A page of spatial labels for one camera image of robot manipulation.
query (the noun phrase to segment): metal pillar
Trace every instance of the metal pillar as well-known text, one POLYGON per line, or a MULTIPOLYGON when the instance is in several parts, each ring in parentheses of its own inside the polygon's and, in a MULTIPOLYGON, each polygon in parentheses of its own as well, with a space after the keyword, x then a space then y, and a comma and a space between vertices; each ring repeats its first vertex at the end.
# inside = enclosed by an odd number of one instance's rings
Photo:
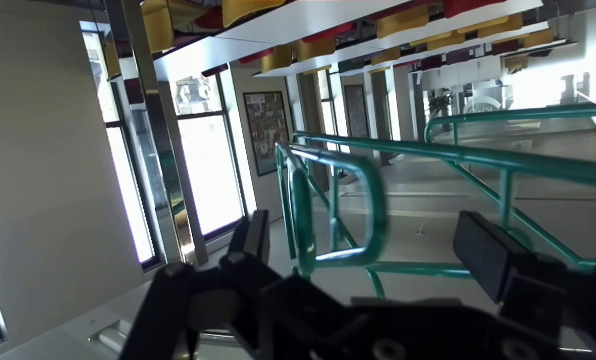
MULTIPOLYGON (((176 112, 169 96, 164 100, 161 91, 167 87, 159 86, 153 58, 147 41, 140 2, 138 0, 107 0, 106 11, 111 25, 113 39, 131 44, 135 66, 122 66, 122 77, 126 81, 138 75, 141 101, 136 102, 134 89, 131 105, 125 111, 129 126, 136 130, 139 137, 140 151, 144 158, 145 169, 151 183, 156 218, 163 243, 172 234, 184 262, 204 264, 207 251, 204 236, 193 202, 193 191, 189 182, 180 132, 177 126, 176 112)), ((124 64, 128 61, 123 55, 124 64)))

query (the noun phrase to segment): picture frame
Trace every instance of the picture frame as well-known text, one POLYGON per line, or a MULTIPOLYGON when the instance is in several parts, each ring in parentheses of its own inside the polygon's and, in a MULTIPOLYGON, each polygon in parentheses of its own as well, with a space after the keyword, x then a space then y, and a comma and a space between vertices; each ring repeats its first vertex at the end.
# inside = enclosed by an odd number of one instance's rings
POLYGON ((368 139, 370 137, 369 119, 364 86, 361 84, 344 85, 344 98, 346 118, 349 121, 349 136, 368 139))
POLYGON ((251 146, 258 177, 277 171, 275 143, 289 142, 287 112, 282 91, 245 92, 251 146))

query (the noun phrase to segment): floor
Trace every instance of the floor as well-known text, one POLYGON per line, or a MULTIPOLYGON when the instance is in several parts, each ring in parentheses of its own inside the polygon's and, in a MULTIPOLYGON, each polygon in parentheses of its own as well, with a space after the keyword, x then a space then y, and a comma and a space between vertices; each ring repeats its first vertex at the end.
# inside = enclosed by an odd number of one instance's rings
MULTIPOLYGON (((520 136, 523 137, 520 140, 514 136, 504 139, 484 137, 485 141, 472 144, 486 146, 495 143, 504 147, 509 146, 509 142, 523 141, 529 143, 517 147, 516 151, 596 161, 596 130, 549 135, 523 133, 520 136)), ((379 171, 385 182, 389 214, 388 241, 381 260, 457 263, 452 239, 459 210, 476 210, 493 221, 497 218, 494 203, 441 161, 401 155, 394 159, 392 165, 383 166, 379 171)), ((474 167, 471 171, 497 189, 496 171, 474 167)), ((519 176, 517 183, 516 207, 579 255, 596 257, 596 188, 532 176, 519 176)), ((364 191, 355 182, 340 186, 340 191, 341 218, 354 239, 363 244, 369 216, 364 205, 364 191)), ((313 204, 318 253, 327 253, 328 217, 318 199, 314 198, 313 204)), ((517 221, 514 226, 530 233, 517 221)), ((288 276, 290 262, 281 220, 270 225, 270 239, 269 265, 280 275, 288 276)), ((556 254, 544 241, 535 236, 532 239, 536 250, 556 254)), ((225 252, 223 248, 213 253, 205 266, 217 264, 225 252)), ((497 305, 474 280, 389 273, 381 273, 380 280, 388 299, 416 301, 453 297, 467 306, 488 312, 497 310, 497 305)), ((317 269, 312 282, 344 304, 349 304, 352 297, 375 296, 371 281, 361 268, 317 269)), ((564 347, 586 348, 570 331, 563 333, 562 344, 564 347)))

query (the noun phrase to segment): framed poster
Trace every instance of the framed poster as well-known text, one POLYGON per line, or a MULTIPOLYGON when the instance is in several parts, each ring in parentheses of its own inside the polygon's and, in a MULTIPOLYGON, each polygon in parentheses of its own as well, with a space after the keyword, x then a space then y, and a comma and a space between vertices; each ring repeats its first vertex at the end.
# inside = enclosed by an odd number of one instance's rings
POLYGON ((349 136, 369 138, 364 87, 362 85, 344 85, 346 98, 346 117, 349 119, 349 136))
POLYGON ((258 176, 273 173, 277 170, 275 143, 289 141, 282 92, 246 92, 243 95, 258 176))

